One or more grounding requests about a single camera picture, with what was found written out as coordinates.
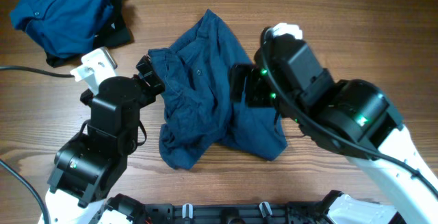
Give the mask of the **dark navy blue shorts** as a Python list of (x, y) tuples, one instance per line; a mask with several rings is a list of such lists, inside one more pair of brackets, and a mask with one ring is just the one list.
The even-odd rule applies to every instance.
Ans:
[(250, 59), (211, 10), (171, 46), (151, 49), (148, 56), (165, 85), (159, 152), (169, 167), (190, 170), (214, 143), (264, 160), (275, 160), (286, 149), (274, 108), (230, 99), (229, 70)]

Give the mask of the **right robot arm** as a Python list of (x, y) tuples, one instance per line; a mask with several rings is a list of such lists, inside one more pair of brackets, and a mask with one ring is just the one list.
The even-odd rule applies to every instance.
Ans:
[(388, 204), (332, 192), (311, 212), (326, 223), (436, 223), (437, 177), (414, 145), (401, 113), (365, 80), (335, 81), (299, 35), (267, 28), (252, 64), (229, 71), (232, 100), (293, 119), (320, 148), (344, 156)]

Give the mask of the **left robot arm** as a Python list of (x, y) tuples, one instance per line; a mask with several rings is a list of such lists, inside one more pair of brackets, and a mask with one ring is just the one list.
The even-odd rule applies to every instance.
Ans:
[(90, 119), (55, 155), (40, 223), (90, 223), (103, 216), (105, 200), (125, 172), (129, 155), (142, 145), (140, 110), (165, 90), (148, 56), (136, 69), (132, 77), (105, 78), (97, 93), (82, 93)]

